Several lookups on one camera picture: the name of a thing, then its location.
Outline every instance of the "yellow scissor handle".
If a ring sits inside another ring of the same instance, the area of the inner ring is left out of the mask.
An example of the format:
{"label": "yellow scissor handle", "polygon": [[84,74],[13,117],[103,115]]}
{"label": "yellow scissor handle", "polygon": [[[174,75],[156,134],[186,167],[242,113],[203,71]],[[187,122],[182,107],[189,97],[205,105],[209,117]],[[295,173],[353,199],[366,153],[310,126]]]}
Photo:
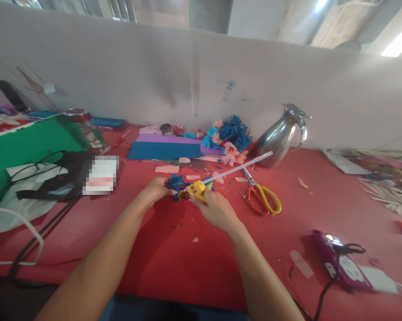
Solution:
{"label": "yellow scissor handle", "polygon": [[[260,195],[262,196],[263,202],[265,202],[265,204],[268,207],[269,211],[271,213],[275,214],[275,215],[280,214],[281,213],[281,202],[278,199],[278,197],[274,193],[272,193],[269,189],[264,187],[264,186],[260,186],[259,184],[257,184],[256,187],[259,190]],[[277,210],[273,210],[272,207],[269,205],[268,200],[266,199],[264,191],[266,191],[274,199],[274,201],[277,204]]]}

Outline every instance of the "stainless steel jug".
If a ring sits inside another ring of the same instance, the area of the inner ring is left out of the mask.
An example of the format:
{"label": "stainless steel jug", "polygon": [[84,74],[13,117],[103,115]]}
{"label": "stainless steel jug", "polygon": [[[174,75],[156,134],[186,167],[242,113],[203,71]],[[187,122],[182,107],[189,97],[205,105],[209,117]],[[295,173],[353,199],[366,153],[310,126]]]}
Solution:
{"label": "stainless steel jug", "polygon": [[253,157],[260,156],[266,152],[273,155],[258,162],[263,167],[272,168],[278,165],[289,150],[291,139],[294,136],[295,125],[299,125],[302,138],[298,150],[307,139],[307,125],[305,118],[308,117],[302,110],[293,104],[284,104],[284,114],[279,121],[272,125],[255,143]]}

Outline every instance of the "orange-handled scissors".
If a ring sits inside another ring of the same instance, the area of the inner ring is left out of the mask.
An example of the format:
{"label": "orange-handled scissors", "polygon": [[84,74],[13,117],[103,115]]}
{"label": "orange-handled scissors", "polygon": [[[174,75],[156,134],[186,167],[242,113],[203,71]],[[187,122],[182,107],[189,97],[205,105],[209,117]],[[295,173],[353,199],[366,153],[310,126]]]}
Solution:
{"label": "orange-handled scissors", "polygon": [[[281,202],[278,199],[278,197],[272,193],[269,189],[267,189],[264,186],[260,186],[259,184],[257,184],[253,178],[253,176],[251,176],[251,174],[248,172],[248,170],[246,168],[244,168],[244,173],[247,176],[247,179],[249,181],[249,189],[247,191],[247,202],[250,204],[251,208],[256,211],[259,214],[262,215],[268,215],[268,214],[274,214],[274,215],[278,215],[281,213]],[[256,193],[256,191],[254,190],[254,187],[257,187],[257,189],[260,192],[260,195],[258,193]],[[254,207],[253,203],[251,202],[251,192],[253,191],[253,194],[255,195],[255,197],[258,199],[258,201],[262,204],[263,206],[263,210],[259,210],[256,207]],[[276,205],[277,205],[277,209],[274,210],[268,203],[268,200],[266,199],[265,196],[265,192],[268,193],[275,201]]]}

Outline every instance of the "jug handle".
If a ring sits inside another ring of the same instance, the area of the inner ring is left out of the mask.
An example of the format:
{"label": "jug handle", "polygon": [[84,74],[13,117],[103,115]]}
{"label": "jug handle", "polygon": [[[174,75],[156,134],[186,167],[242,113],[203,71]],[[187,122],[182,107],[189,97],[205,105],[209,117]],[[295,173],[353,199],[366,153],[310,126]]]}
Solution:
{"label": "jug handle", "polygon": [[307,124],[305,123],[305,121],[303,119],[299,119],[298,121],[298,125],[300,127],[300,131],[302,132],[302,136],[300,138],[300,143],[299,145],[294,148],[292,150],[292,152],[297,151],[299,148],[301,148],[301,146],[303,145],[303,143],[307,140],[307,136],[308,136],[308,132],[307,132]]}

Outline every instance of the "red table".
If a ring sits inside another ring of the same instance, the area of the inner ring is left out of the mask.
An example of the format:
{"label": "red table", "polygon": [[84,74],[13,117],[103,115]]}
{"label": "red table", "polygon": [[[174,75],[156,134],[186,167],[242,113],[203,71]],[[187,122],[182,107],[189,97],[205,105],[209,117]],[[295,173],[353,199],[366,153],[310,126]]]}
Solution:
{"label": "red table", "polygon": [[[62,283],[121,211],[157,175],[157,163],[125,160],[128,144],[138,136],[138,129],[131,128],[126,142],[110,152],[121,156],[116,194],[79,200],[47,235],[40,263],[21,267],[18,277]],[[106,133],[112,142],[117,135]],[[208,168],[221,172],[228,167],[220,170],[208,163]],[[250,170],[254,179],[281,200],[283,210],[278,217],[261,217],[250,210],[241,195],[246,184],[234,179],[244,177],[242,171],[228,175],[223,185],[215,182],[214,187],[228,198],[271,267],[312,316],[319,294],[330,280],[309,237],[313,229],[334,234],[344,243],[363,245],[367,252],[354,255],[355,260],[369,265],[369,259],[379,259],[384,272],[402,284],[402,234],[394,222],[402,220],[402,216],[370,199],[356,176],[343,174],[320,152],[307,149],[289,153],[274,169],[256,169]],[[179,174],[196,173],[181,168]],[[208,175],[199,174],[201,178]],[[303,188],[298,178],[309,188]],[[41,229],[63,206],[57,204],[49,213],[33,220],[33,225]],[[199,239],[197,243],[192,242],[195,237]],[[1,233],[0,260],[12,260],[31,238],[25,226]],[[302,254],[315,273],[313,277],[307,279],[295,268],[292,279],[289,278],[292,250]],[[29,260],[34,260],[35,254],[33,251]],[[8,268],[0,266],[0,276],[6,275]],[[229,238],[210,225],[190,202],[173,203],[171,197],[157,202],[146,214],[118,292],[246,310]],[[402,294],[350,294],[334,285],[324,300],[321,319],[402,320]]]}

